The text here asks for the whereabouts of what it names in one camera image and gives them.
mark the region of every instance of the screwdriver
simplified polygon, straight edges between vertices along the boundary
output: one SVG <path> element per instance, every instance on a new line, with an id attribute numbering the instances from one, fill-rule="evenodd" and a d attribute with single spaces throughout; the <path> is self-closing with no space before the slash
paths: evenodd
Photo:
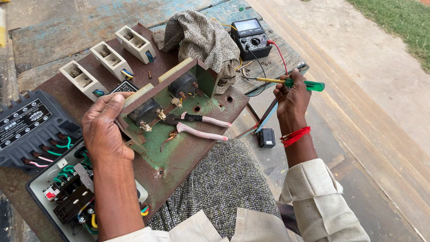
<path id="1" fill-rule="evenodd" d="M 265 82 L 274 82 L 274 83 L 281 83 L 285 84 L 287 87 L 293 87 L 293 80 L 290 78 L 287 78 L 285 81 L 277 80 L 277 79 L 268 79 L 268 78 L 250 78 L 246 76 L 242 76 L 242 78 L 248 79 L 248 80 L 257 80 L 257 81 L 265 81 Z M 304 81 L 306 84 L 306 90 L 311 91 L 317 91 L 322 92 L 326 85 L 322 82 L 315 82 L 315 81 Z"/>

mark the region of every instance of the red thread bracelet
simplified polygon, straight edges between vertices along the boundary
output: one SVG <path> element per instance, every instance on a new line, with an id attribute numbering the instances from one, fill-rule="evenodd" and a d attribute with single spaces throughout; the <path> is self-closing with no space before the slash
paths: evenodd
<path id="1" fill-rule="evenodd" d="M 282 140 L 281 143 L 284 144 L 284 147 L 287 147 L 292 145 L 294 142 L 296 142 L 297 140 L 299 140 L 301 137 L 303 137 L 305 134 L 309 132 L 310 132 L 310 126 L 301 128 L 292 133 L 284 135 L 279 139 Z"/>

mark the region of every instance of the white ceramic fuse holder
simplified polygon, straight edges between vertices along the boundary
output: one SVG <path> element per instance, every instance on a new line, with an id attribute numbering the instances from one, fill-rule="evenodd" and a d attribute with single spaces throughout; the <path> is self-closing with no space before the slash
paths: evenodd
<path id="1" fill-rule="evenodd" d="M 143 63 L 148 64 L 150 62 L 146 54 L 147 51 L 152 58 L 157 56 L 151 43 L 127 25 L 118 30 L 115 35 L 123 47 Z"/>
<path id="2" fill-rule="evenodd" d="M 100 90 L 105 94 L 108 93 L 108 90 L 97 79 L 74 60 L 61 67 L 60 72 L 94 102 L 100 96 L 93 93 L 94 91 Z"/>
<path id="3" fill-rule="evenodd" d="M 96 44 L 89 50 L 97 58 L 98 62 L 118 78 L 118 80 L 123 81 L 126 79 L 126 76 L 121 73 L 123 69 L 133 74 L 127 61 L 104 41 Z"/>

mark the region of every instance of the multimeter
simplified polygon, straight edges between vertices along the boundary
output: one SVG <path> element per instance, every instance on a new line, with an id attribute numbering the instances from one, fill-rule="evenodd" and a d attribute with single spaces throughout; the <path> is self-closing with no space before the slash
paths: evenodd
<path id="1" fill-rule="evenodd" d="M 272 44 L 267 44 L 268 37 L 258 19 L 247 19 L 231 24 L 230 36 L 240 49 L 240 57 L 248 61 L 269 55 Z"/>

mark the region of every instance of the left hand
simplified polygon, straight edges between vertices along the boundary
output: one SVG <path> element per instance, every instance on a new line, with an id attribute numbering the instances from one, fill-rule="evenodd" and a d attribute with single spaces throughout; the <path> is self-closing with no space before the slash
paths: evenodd
<path id="1" fill-rule="evenodd" d="M 94 163 L 132 161 L 134 152 L 127 147 L 120 129 L 114 123 L 124 106 L 125 98 L 133 92 L 118 92 L 99 97 L 82 117 L 85 146 Z"/>

